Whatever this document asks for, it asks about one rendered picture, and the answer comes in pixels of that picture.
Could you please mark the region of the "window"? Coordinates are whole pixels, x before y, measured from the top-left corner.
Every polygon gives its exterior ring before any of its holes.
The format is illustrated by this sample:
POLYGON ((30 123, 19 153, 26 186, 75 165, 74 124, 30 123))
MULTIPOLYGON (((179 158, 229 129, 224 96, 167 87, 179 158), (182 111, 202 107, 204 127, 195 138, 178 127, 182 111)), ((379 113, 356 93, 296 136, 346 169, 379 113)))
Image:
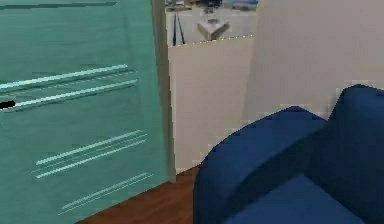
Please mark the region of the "window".
POLYGON ((169 47, 254 33, 259 0, 164 1, 169 47))

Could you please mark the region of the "blue sofa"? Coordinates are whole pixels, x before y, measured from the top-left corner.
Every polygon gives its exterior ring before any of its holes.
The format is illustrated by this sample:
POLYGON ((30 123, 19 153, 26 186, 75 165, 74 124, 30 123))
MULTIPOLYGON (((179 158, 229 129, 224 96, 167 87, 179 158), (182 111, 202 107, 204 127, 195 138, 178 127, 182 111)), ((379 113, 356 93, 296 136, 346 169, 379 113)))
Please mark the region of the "blue sofa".
POLYGON ((199 166, 193 224, 384 224, 384 90, 342 90, 323 119, 291 106, 199 166))

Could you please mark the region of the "teal room door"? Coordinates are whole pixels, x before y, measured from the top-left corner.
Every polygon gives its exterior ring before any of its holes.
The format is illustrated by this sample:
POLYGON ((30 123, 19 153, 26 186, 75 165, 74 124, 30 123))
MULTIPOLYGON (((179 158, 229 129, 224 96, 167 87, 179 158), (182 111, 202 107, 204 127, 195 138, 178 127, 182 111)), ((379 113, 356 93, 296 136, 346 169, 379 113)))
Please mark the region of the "teal room door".
POLYGON ((76 224, 169 178, 162 0, 0 0, 0 224, 76 224))

